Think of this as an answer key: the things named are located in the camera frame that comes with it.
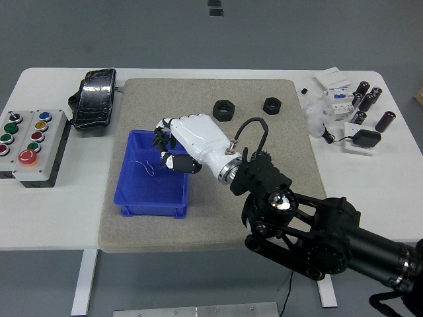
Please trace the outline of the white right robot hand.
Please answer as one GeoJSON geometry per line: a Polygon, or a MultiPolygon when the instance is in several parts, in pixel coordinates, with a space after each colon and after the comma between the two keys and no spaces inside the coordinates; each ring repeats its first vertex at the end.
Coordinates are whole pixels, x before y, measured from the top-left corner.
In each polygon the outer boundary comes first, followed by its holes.
{"type": "Polygon", "coordinates": [[[229,140],[208,115],[165,118],[154,134],[153,145],[168,169],[196,174],[206,165],[221,183],[233,181],[241,163],[238,141],[229,140]]]}

